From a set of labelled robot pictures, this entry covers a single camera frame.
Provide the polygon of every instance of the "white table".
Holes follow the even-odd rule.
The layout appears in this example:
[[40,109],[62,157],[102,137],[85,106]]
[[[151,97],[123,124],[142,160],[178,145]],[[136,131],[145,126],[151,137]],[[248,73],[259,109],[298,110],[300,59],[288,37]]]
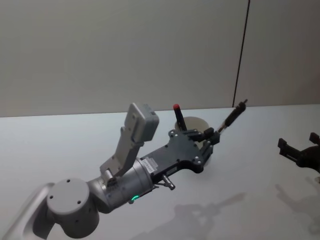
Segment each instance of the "white table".
[[[185,110],[217,128],[230,109]],[[165,145],[172,111],[144,154]],[[114,153],[125,113],[0,118],[0,235],[38,185],[91,180]],[[278,139],[302,150],[320,133],[320,105],[249,107],[214,147],[201,174],[180,171],[133,205],[101,214],[90,240],[311,240],[320,238],[319,174],[279,155]],[[56,225],[49,240],[69,239]]]

